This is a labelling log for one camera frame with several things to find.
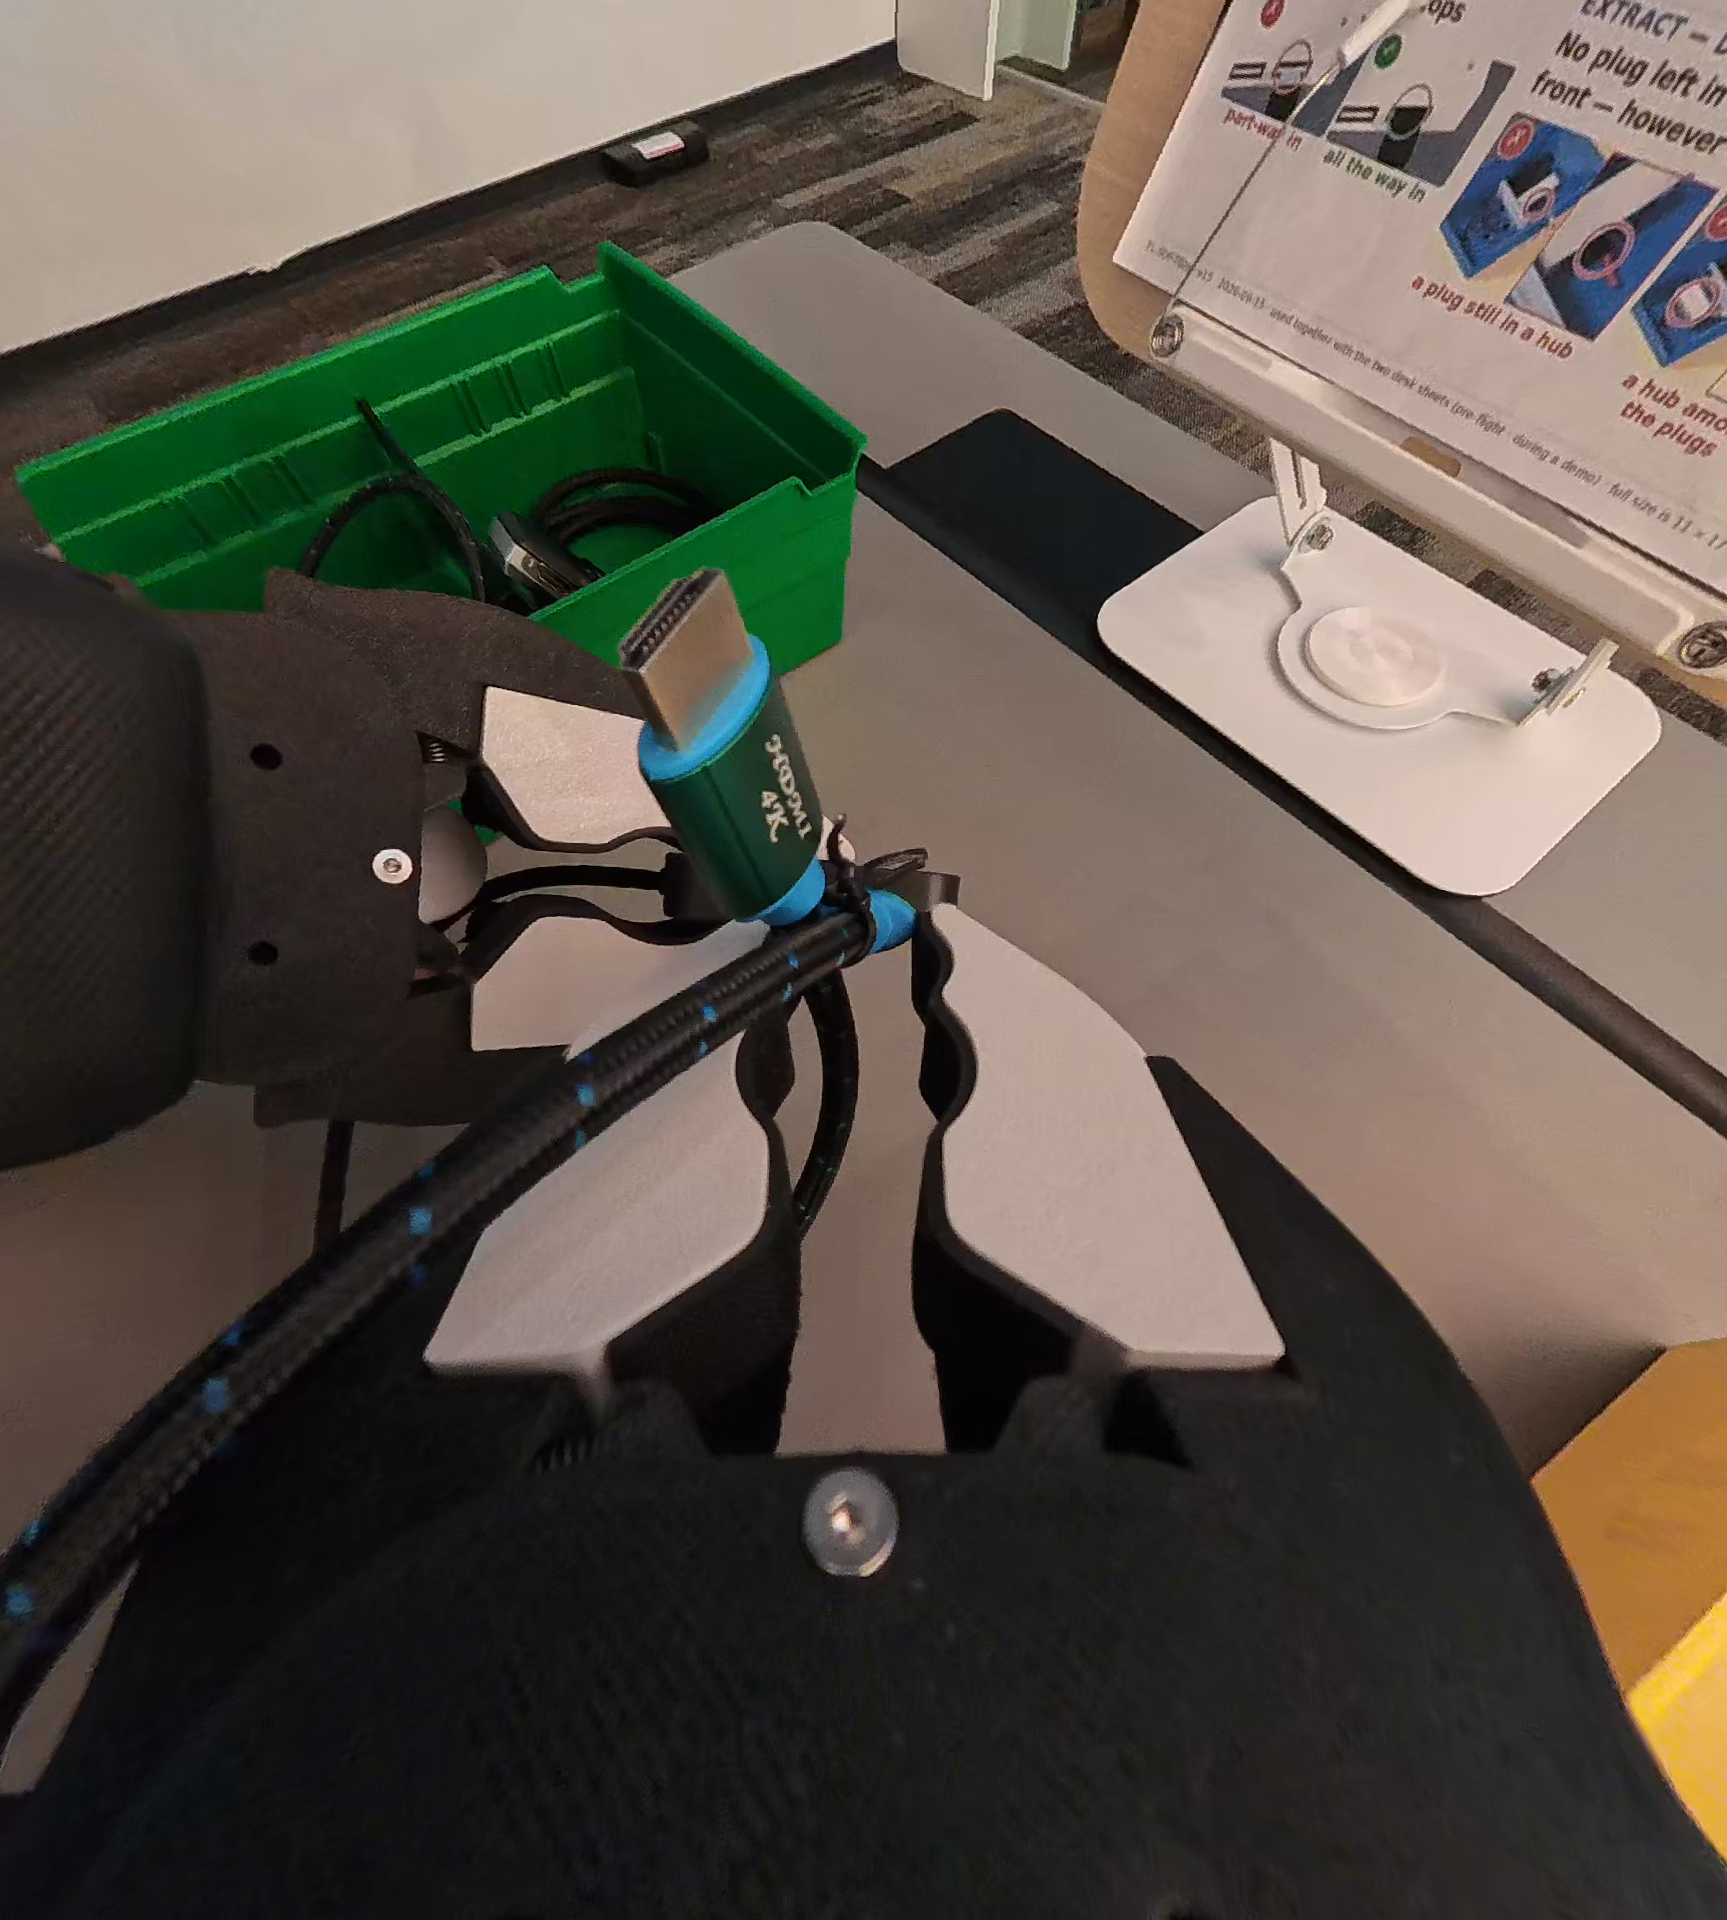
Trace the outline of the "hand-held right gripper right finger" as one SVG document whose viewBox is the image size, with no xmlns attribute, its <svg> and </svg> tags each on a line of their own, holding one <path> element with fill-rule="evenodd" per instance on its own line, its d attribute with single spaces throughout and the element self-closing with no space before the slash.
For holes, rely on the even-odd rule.
<svg viewBox="0 0 1727 1920">
<path fill-rule="evenodd" d="M 1126 1370 L 1270 1370 L 1284 1339 L 1151 1060 L 1087 992 L 963 909 L 935 967 L 935 1182 L 970 1276 Z"/>
</svg>

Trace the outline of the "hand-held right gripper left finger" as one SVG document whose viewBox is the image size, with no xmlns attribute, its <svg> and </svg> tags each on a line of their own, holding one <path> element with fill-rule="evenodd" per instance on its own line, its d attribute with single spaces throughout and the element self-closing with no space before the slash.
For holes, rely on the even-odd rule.
<svg viewBox="0 0 1727 1920">
<path fill-rule="evenodd" d="M 628 1334 L 731 1265 L 794 1258 L 776 1095 L 754 1029 L 567 1148 L 474 1242 L 428 1339 L 441 1378 L 616 1382 Z"/>
</svg>

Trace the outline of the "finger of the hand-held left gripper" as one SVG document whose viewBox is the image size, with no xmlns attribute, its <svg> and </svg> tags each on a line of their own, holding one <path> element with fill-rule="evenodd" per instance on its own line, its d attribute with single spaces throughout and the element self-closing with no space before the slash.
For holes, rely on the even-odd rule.
<svg viewBox="0 0 1727 1920">
<path fill-rule="evenodd" d="M 657 834 L 638 772 L 642 719 L 490 685 L 479 772 L 505 834 L 535 848 L 616 848 Z"/>
<path fill-rule="evenodd" d="M 653 942 L 594 918 L 541 918 L 470 985 L 474 1057 L 578 1048 L 697 979 L 699 942 Z"/>
</svg>

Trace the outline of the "green plastic bin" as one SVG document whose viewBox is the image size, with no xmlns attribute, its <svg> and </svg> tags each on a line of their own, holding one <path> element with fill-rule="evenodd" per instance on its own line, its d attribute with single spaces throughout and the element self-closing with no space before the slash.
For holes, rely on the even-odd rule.
<svg viewBox="0 0 1727 1920">
<path fill-rule="evenodd" d="M 16 468 L 60 556 L 159 609 L 255 609 L 272 570 L 357 493 L 418 473 L 480 546 L 497 517 L 667 493 L 685 527 L 607 521 L 561 543 L 593 583 L 556 602 L 490 551 L 485 590 L 599 660 L 704 566 L 731 577 L 776 674 L 847 629 L 864 430 L 622 247 L 594 272 L 504 277 L 341 345 Z"/>
</svg>

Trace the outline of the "dark flat mat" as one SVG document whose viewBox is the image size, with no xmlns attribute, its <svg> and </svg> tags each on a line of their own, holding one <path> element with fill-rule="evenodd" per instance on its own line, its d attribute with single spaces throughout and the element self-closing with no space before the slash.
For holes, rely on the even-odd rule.
<svg viewBox="0 0 1727 1920">
<path fill-rule="evenodd" d="M 867 504 L 1080 655 L 1098 654 L 1109 595 L 1237 508 L 1209 495 L 1176 509 L 1013 411 L 902 461 L 864 458 L 856 482 Z"/>
</svg>

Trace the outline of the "white stand base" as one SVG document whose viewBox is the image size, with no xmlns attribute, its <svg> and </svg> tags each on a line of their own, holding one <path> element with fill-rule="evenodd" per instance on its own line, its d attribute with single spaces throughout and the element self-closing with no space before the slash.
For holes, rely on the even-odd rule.
<svg viewBox="0 0 1727 1920">
<path fill-rule="evenodd" d="M 1450 896 L 1523 881 L 1662 738 L 1613 674 L 1320 509 L 1252 504 L 1112 591 L 1101 647 Z"/>
</svg>

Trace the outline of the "small black floor object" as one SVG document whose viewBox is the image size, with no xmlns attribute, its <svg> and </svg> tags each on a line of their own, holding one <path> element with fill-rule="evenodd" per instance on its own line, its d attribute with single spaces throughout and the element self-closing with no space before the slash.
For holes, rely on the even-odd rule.
<svg viewBox="0 0 1727 1920">
<path fill-rule="evenodd" d="M 678 119 L 659 128 L 636 132 L 599 151 L 607 177 L 646 190 L 659 177 L 697 170 L 710 160 L 706 128 L 697 119 Z"/>
</svg>

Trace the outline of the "instruction sheet on wooden board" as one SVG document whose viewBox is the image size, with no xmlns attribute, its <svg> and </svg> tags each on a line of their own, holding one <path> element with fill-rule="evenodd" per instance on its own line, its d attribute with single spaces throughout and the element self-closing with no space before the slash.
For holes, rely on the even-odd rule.
<svg viewBox="0 0 1727 1920">
<path fill-rule="evenodd" d="M 1149 5 L 1101 329 L 1727 683 L 1727 5 Z"/>
</svg>

